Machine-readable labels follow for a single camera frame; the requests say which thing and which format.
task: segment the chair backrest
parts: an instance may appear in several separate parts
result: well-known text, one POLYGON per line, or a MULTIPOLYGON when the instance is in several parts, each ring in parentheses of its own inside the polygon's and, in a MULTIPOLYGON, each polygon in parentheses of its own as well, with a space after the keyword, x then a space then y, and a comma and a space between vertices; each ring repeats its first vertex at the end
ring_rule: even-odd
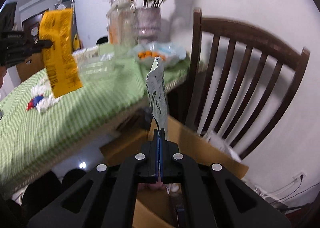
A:
POLYGON ((286 65, 294 71, 294 77, 280 106, 278 107, 277 111, 275 112, 271 120, 268 122, 268 124, 264 127, 262 132, 252 141, 252 143, 240 155, 240 157, 243 159, 250 152, 252 152, 262 142, 262 140, 270 133, 270 131, 278 123, 278 121, 280 120, 280 118, 288 108, 303 78, 303 75, 309 60, 310 52, 306 48, 304 48, 300 55, 291 47, 289 47, 287 44, 279 40, 277 37, 273 36, 272 34, 262 29, 259 29, 257 27, 254 27, 239 21, 233 21, 233 20, 228 20, 224 18, 202 17, 201 9, 196 8, 194 10, 193 40, 192 40, 192 52, 191 52, 191 65, 190 65, 188 85, 187 85, 188 92, 186 97, 186 104, 187 104, 186 112, 188 111, 188 108, 190 106, 191 97, 192 97, 192 93, 195 85, 195 79, 197 75, 197 70, 199 67, 201 39, 202 39, 203 32, 214 34, 214 37, 212 41, 212 48, 211 48, 208 68, 207 68, 206 76, 204 79, 203 90, 201 93, 201 98, 199 101, 199 106, 198 106, 196 117, 195 117, 194 124, 196 126, 198 126, 200 123, 201 115, 202 115, 204 105, 208 96, 209 87, 210 87, 211 79, 213 76, 213 71, 215 68, 220 37, 229 38, 229 45, 228 45, 228 50, 225 57, 224 66, 221 72, 220 80, 216 89, 215 96, 213 98, 211 108, 209 110, 208 117, 204 124, 204 130, 208 130, 210 123, 216 113, 218 104, 220 102, 220 99, 221 99, 221 96, 230 72, 230 67, 233 59, 233 54, 235 51, 236 42, 241 42, 243 44, 246 44, 246 49, 240 65, 239 72, 237 74, 236 80, 233 85, 232 91, 218 119, 218 122, 213 129, 214 132, 216 133, 218 133, 222 124, 226 120, 227 115, 230 112, 230 109, 233 105, 233 102, 236 99, 240 86, 243 82, 244 75, 247 71, 247 66, 251 57, 252 49, 255 48, 262 52, 258 66, 256 68, 253 79, 250 83, 250 86, 246 92, 246 95, 244 96, 235 115, 233 115, 232 120, 229 123, 227 129, 223 133, 222 135, 223 139, 226 139, 230 134, 230 132, 233 130, 234 126, 236 125, 242 113, 244 112, 245 108, 247 107, 250 99, 252 98, 252 94, 257 87, 257 84, 260 79, 262 70, 265 66, 267 57, 272 56, 277 60, 276 66, 273 70, 271 78, 266 86, 266 89, 260 101, 258 102, 250 118, 247 120, 247 122, 245 123, 243 128, 240 130, 238 135, 232 140, 230 144, 231 147, 234 147, 239 142, 239 140, 244 136, 244 134, 248 131, 248 129, 251 127, 253 122, 258 117, 259 113, 261 112, 262 108, 266 104, 276 84, 276 81, 279 77, 282 66, 286 65))

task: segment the yellow wrapper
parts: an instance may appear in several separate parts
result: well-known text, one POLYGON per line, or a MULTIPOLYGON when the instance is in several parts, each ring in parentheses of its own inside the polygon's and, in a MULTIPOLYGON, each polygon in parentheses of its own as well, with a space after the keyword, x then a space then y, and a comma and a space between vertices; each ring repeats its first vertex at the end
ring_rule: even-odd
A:
POLYGON ((51 48, 42 49, 42 56, 55 98, 82 87, 72 57, 72 15, 72 9, 49 11, 40 23, 39 39, 53 43, 51 48))

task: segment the metal bolt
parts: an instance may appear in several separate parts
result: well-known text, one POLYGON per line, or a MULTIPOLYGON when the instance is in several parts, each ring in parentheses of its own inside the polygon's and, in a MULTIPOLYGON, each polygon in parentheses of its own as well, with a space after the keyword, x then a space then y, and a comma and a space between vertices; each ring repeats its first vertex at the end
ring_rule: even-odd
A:
POLYGON ((173 158, 175 160, 181 160, 181 159, 183 159, 183 155, 181 153, 176 153, 173 155, 173 158))
POLYGON ((215 163, 215 164, 212 164, 212 169, 214 170, 214 171, 220 171, 220 170, 222 170, 222 166, 219 164, 219 163, 215 163))
POLYGON ((145 158, 146 156, 145 156, 145 154, 143 154, 143 153, 138 153, 138 154, 136 154, 136 156, 135 156, 135 158, 137 159, 137 160, 143 160, 144 158, 145 158))
POLYGON ((105 164, 100 164, 97 166, 97 171, 102 172, 107 169, 107 166, 105 164))

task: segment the cardboard box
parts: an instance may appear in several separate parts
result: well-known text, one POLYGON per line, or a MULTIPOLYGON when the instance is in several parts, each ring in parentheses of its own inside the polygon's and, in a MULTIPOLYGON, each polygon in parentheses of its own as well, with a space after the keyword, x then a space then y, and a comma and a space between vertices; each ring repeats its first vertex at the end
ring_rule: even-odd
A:
MULTIPOLYGON (((149 132, 142 129, 132 130, 100 148, 106 163, 110 166, 121 164, 126 157, 139 153, 141 144, 153 139, 155 128, 156 124, 153 121, 149 132)), ((238 178, 242 178, 248 171, 247 166, 212 147, 170 116, 168 136, 167 140, 177 143, 181 153, 192 157, 200 164, 209 166, 212 163, 220 163, 238 178)), ((132 224, 134 228, 173 228, 172 223, 166 191, 138 191, 132 224)))

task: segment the wooden door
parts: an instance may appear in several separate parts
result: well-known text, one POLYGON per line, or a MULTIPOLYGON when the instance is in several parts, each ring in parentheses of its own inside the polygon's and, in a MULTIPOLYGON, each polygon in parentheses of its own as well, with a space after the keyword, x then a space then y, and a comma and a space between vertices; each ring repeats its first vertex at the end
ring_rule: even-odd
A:
MULTIPOLYGON (((49 9, 34 15, 22 22, 22 30, 25 32, 29 40, 37 41, 39 39, 39 26, 42 20, 44 12, 49 9)), ((27 58, 25 62, 17 65, 17 71, 21 82, 25 81, 33 74, 44 68, 44 63, 41 53, 33 54, 31 57, 27 58)))

